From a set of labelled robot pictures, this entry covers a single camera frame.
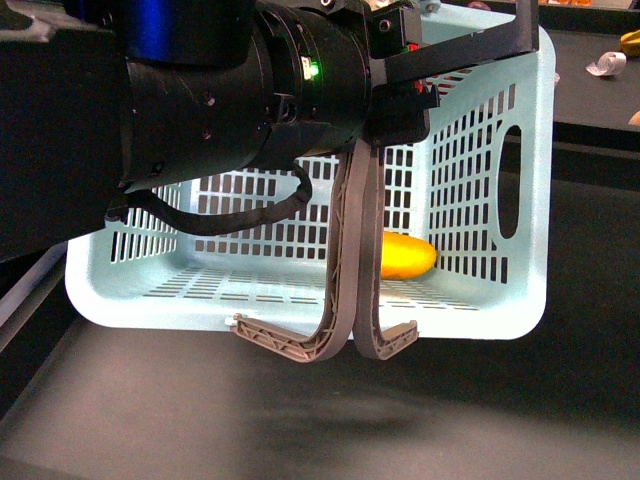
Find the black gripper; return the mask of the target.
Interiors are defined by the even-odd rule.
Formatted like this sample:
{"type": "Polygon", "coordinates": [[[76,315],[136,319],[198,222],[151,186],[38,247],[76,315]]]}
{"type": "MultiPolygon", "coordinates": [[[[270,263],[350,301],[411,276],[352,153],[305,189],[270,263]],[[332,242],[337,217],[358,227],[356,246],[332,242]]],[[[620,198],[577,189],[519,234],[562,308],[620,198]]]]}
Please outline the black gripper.
{"type": "Polygon", "coordinates": [[[359,139],[372,146],[423,141],[440,92],[406,81],[539,49],[536,1],[517,1],[508,23],[426,47],[415,1],[377,10],[366,1],[259,1],[255,7],[273,75],[270,132],[256,165],[342,153],[359,139]]]}

